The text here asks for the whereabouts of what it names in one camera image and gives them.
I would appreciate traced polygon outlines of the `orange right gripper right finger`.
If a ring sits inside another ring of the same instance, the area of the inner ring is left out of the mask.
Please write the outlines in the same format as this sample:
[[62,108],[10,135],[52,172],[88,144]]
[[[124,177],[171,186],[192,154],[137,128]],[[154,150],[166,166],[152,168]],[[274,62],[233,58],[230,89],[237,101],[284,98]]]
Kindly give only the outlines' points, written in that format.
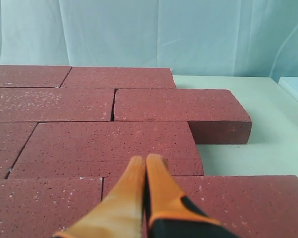
[[149,235],[152,238],[217,238],[219,221],[193,211],[183,201],[186,193],[174,181],[159,154],[146,158],[150,194]]

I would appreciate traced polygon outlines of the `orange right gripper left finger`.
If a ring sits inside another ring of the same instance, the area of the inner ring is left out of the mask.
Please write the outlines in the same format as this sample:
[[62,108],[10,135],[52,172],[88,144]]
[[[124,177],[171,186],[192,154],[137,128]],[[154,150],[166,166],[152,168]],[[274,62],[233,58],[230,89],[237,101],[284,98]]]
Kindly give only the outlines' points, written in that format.
[[146,163],[133,156],[113,189],[93,210],[55,238],[140,238]]

